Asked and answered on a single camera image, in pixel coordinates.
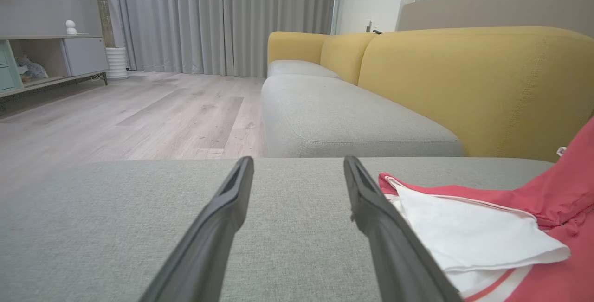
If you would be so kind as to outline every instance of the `teal drawer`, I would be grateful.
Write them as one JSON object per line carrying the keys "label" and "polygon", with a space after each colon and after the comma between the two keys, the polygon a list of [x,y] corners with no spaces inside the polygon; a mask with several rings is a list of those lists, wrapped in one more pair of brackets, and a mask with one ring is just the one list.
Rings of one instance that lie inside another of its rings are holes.
{"label": "teal drawer", "polygon": [[2,50],[2,48],[1,48],[1,47],[2,47],[2,46],[0,46],[0,67],[1,67],[3,64],[6,64],[6,63],[7,63],[7,61],[6,61],[6,56],[4,55],[4,51]]}
{"label": "teal drawer", "polygon": [[14,87],[14,80],[10,69],[8,67],[0,68],[0,90],[12,89]]}

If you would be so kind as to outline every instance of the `curtain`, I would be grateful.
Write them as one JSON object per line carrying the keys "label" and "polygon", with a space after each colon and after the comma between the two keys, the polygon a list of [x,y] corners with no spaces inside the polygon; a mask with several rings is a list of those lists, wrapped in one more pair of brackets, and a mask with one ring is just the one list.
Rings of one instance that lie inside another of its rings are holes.
{"label": "curtain", "polygon": [[266,76],[271,32],[328,34],[333,7],[333,0],[120,2],[136,69],[251,77]]}

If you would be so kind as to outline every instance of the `open cabinet compartment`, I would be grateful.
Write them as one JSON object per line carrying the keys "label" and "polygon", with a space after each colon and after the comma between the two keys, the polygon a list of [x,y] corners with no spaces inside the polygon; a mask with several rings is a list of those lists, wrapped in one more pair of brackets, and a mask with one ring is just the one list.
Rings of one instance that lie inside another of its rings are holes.
{"label": "open cabinet compartment", "polygon": [[62,39],[10,40],[10,46],[15,58],[27,55],[30,61],[41,65],[49,77],[25,79],[23,80],[25,88],[70,76]]}

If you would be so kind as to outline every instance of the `sofa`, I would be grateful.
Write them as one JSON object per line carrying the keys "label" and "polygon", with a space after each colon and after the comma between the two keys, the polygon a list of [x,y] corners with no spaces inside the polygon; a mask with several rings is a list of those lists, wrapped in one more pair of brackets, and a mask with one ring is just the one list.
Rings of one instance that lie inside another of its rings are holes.
{"label": "sofa", "polygon": [[593,59],[594,39],[551,27],[274,32],[267,155],[555,162],[592,116]]}
{"label": "sofa", "polygon": [[[552,164],[514,158],[362,158],[422,186],[509,190]],[[82,165],[0,199],[3,302],[137,301],[235,160]],[[350,220],[342,158],[256,158],[221,301],[380,301]]]}

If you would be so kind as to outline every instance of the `white figurine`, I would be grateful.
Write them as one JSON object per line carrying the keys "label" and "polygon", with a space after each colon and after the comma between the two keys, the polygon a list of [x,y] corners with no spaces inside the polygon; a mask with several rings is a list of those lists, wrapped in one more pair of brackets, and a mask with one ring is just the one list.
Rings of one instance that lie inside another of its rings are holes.
{"label": "white figurine", "polygon": [[72,20],[66,20],[66,34],[68,35],[76,35],[78,32],[76,31],[76,24]]}

